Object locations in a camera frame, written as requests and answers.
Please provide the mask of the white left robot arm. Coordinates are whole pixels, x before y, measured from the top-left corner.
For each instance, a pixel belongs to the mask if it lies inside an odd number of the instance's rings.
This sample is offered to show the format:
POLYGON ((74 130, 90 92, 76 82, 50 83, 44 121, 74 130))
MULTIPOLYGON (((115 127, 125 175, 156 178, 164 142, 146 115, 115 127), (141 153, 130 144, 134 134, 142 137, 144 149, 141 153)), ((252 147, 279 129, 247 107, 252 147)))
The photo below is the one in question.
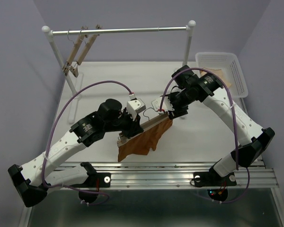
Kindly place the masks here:
POLYGON ((50 192, 62 187, 78 189, 85 203, 94 202, 100 194, 99 187, 109 187, 110 173, 98 173, 89 162, 56 171, 61 164, 76 153, 104 138, 107 132, 119 131, 127 139, 143 132, 139 113, 146 108, 141 99, 127 102, 125 108, 115 99, 107 99, 97 111, 82 118, 50 148, 38 157, 8 169, 14 187, 26 207, 40 203, 50 192))

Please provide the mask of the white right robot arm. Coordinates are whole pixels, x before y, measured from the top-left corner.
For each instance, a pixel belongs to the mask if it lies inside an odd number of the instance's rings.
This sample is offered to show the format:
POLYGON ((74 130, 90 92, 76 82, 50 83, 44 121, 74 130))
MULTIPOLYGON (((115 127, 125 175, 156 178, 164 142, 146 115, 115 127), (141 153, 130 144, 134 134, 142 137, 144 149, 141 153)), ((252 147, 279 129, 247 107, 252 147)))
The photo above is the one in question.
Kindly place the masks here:
POLYGON ((269 146, 275 132, 255 123, 232 99, 229 89, 215 74, 205 70, 201 77, 193 68, 182 66, 172 74, 178 92, 164 93, 171 108, 167 109, 171 120, 188 113, 188 106, 199 101, 210 108, 233 132, 235 149, 217 161, 209 170, 208 179, 220 184, 225 176, 239 167, 248 168, 269 146))

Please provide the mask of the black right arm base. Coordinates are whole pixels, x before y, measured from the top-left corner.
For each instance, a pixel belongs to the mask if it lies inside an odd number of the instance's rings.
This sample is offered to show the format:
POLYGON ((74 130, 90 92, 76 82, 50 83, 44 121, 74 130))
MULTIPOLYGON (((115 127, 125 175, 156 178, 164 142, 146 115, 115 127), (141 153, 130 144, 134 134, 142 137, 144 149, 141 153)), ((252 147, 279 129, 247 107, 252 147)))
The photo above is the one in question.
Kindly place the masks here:
POLYGON ((225 202, 228 198, 227 187, 236 186, 237 182, 233 172, 221 177, 212 166, 208 171, 194 172, 190 184, 197 188, 210 187, 207 190, 210 199, 225 202))

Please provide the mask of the brown underwear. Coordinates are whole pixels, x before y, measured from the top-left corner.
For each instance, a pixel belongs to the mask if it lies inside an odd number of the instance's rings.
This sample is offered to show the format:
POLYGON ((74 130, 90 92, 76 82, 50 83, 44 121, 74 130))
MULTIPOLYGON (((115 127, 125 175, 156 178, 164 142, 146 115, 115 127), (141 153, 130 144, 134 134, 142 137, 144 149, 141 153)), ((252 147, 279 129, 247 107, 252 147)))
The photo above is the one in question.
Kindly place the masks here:
POLYGON ((155 151, 162 135, 172 125, 173 121, 167 118, 125 144, 118 146, 118 162, 123 161, 129 155, 146 156, 150 150, 155 151))

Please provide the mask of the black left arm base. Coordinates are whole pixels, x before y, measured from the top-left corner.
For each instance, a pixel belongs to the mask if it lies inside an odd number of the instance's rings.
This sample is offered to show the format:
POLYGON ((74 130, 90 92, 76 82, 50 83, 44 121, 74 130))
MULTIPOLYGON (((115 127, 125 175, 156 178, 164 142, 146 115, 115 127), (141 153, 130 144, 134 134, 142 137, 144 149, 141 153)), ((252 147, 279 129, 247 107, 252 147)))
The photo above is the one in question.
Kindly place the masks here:
POLYGON ((87 172, 87 179, 78 184, 77 188, 95 188, 95 190, 88 190, 88 192, 79 192, 78 196, 80 202, 87 206, 89 205, 100 205, 106 203, 110 196, 104 192, 100 192, 101 188, 109 188, 111 184, 111 173, 110 172, 98 172, 91 163, 83 162, 80 164, 87 172))

